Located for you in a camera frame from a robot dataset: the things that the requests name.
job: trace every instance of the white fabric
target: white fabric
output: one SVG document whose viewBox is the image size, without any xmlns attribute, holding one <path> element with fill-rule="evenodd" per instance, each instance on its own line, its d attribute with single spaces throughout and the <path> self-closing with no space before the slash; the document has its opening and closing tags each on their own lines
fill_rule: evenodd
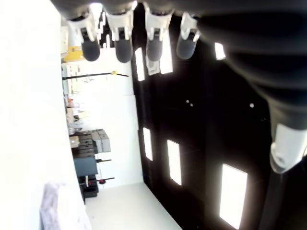
<svg viewBox="0 0 307 230">
<path fill-rule="evenodd" d="M 92 230 L 83 201 L 66 184 L 45 185 L 40 213 L 44 230 Z"/>
</svg>

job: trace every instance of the black cable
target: black cable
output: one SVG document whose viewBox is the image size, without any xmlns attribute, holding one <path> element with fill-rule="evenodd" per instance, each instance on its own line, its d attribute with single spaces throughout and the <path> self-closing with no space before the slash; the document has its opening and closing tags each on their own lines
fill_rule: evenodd
<svg viewBox="0 0 307 230">
<path fill-rule="evenodd" d="M 118 75 L 118 76 L 123 76 L 123 77 L 129 77 L 128 75 L 125 74 L 112 74 L 112 73 L 95 73 L 95 74 L 85 74 L 85 75 L 80 75 L 80 76 L 72 76 L 72 77 L 62 77 L 62 80 L 68 80 L 68 79 L 75 79 L 75 78 L 86 78 L 86 77 L 93 77 L 93 76 L 99 76 L 99 75 Z"/>
</svg>

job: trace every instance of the rectangular light panel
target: rectangular light panel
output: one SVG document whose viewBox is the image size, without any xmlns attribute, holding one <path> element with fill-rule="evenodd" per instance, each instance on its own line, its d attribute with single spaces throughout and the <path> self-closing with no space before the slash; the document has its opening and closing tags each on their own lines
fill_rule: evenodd
<svg viewBox="0 0 307 230">
<path fill-rule="evenodd" d="M 167 149 L 168 149 L 170 177 L 178 185 L 181 185 L 181 166 L 180 166 L 179 144 L 171 140 L 167 140 Z"/>
<path fill-rule="evenodd" d="M 162 74 L 173 72 L 172 52 L 168 30 L 165 31 L 163 38 L 163 50 L 160 58 L 160 72 Z"/>
<path fill-rule="evenodd" d="M 235 229 L 240 228 L 247 178 L 246 172 L 223 164 L 220 217 Z"/>
<path fill-rule="evenodd" d="M 225 53 L 224 53 L 224 48 L 223 45 L 220 43 L 215 43 L 214 44 L 215 47 L 215 56 L 216 56 L 216 60 L 223 60 L 225 59 Z"/>
<path fill-rule="evenodd" d="M 110 35 L 109 34 L 106 35 L 106 47 L 111 48 Z"/>
<path fill-rule="evenodd" d="M 135 60 L 136 60 L 136 70 L 138 72 L 138 80 L 143 81 L 145 80 L 145 74 L 144 74 L 143 54 L 141 47 L 135 51 Z"/>
<path fill-rule="evenodd" d="M 137 5 L 138 5 L 138 1 L 134 1 L 134 2 L 132 3 L 131 9 L 132 9 L 132 10 L 135 10 L 135 8 L 137 7 Z"/>
<path fill-rule="evenodd" d="M 153 149 L 152 149 L 152 140 L 150 136 L 150 130 L 143 128 L 144 135 L 144 144 L 145 144 L 145 154 L 148 159 L 153 160 Z"/>
<path fill-rule="evenodd" d="M 102 24 L 106 25 L 106 12 L 102 12 Z"/>
</svg>

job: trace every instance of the white wall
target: white wall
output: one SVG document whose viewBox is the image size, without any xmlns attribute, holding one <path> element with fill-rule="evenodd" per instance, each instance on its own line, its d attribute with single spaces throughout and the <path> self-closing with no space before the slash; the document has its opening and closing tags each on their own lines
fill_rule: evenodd
<svg viewBox="0 0 307 230">
<path fill-rule="evenodd" d="M 62 94 L 60 16 L 48 0 L 1 1 L 0 20 L 1 229 L 37 230 L 44 184 L 77 188 Z"/>
<path fill-rule="evenodd" d="M 93 230 L 180 230 L 144 183 L 105 189 L 86 200 Z"/>
<path fill-rule="evenodd" d="M 84 103 L 87 117 L 82 119 L 83 130 L 103 128 L 110 138 L 111 152 L 100 153 L 96 157 L 112 161 L 98 164 L 99 175 L 96 178 L 115 179 L 108 180 L 105 185 L 99 185 L 100 189 L 142 182 L 139 127 L 130 62 L 119 62 L 115 49 L 108 48 L 101 49 L 97 61 L 72 62 L 69 65 L 80 71 L 78 75 L 111 71 L 128 75 L 89 77 L 93 81 L 78 79 L 73 82 L 73 88 L 79 93 L 72 97 L 74 101 Z"/>
</svg>

